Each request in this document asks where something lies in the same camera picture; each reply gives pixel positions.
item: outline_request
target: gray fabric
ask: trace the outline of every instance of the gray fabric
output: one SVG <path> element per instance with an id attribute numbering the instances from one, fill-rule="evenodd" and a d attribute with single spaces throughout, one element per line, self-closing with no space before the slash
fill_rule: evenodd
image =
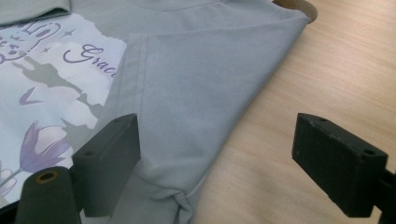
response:
<path id="1" fill-rule="evenodd" d="M 67 15 L 70 10 L 70 0 L 2 0 L 0 26 Z"/>
<path id="2" fill-rule="evenodd" d="M 112 223 L 191 221 L 205 174 L 229 131 L 306 23 L 301 16 L 131 37 L 129 46 L 140 50 L 126 55 L 140 56 L 122 67 L 117 116 L 139 115 L 142 161 Z M 134 88 L 131 77 L 143 85 Z"/>
<path id="3" fill-rule="evenodd" d="M 191 223 L 210 165 L 309 19 L 263 0 L 72 5 L 127 43 L 91 133 L 138 115 L 142 160 L 110 223 Z"/>

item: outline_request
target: purple flower print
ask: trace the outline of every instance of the purple flower print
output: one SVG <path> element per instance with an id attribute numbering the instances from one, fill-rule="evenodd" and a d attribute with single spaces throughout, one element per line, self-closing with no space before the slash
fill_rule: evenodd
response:
<path id="1" fill-rule="evenodd" d="M 29 173 L 49 168 L 63 161 L 60 156 L 70 148 L 62 127 L 38 128 L 37 121 L 27 130 L 20 155 L 20 169 Z"/>
<path id="2" fill-rule="evenodd" d="M 0 161 L 0 184 L 2 185 L 0 187 L 0 195 L 3 197 L 6 196 L 17 183 L 17 180 L 11 176 L 12 172 L 10 170 L 2 170 L 2 162 Z"/>

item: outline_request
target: white printed area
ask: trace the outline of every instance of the white printed area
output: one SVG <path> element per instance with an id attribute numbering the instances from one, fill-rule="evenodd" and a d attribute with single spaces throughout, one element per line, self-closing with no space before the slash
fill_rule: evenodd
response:
<path id="1" fill-rule="evenodd" d="M 72 165 L 73 136 L 94 128 L 125 48 L 77 14 L 0 27 L 0 207 L 32 167 Z"/>

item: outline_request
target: wooden table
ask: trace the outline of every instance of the wooden table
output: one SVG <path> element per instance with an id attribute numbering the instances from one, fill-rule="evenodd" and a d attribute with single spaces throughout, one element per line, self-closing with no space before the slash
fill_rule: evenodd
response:
<path id="1" fill-rule="evenodd" d="M 348 218 L 291 159 L 297 113 L 389 154 L 396 171 L 396 1 L 310 0 L 308 25 L 214 164 L 196 224 L 377 223 Z"/>

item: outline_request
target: shirt sleeve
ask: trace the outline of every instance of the shirt sleeve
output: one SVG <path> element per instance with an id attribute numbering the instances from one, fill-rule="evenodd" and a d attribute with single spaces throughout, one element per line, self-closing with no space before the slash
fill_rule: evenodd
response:
<path id="1" fill-rule="evenodd" d="M 142 160 L 110 223 L 190 223 L 210 165 L 308 22 L 295 12 L 258 26 L 131 37 L 107 114 L 137 113 Z"/>
<path id="2" fill-rule="evenodd" d="M 2 0 L 0 26 L 70 14 L 70 0 Z"/>

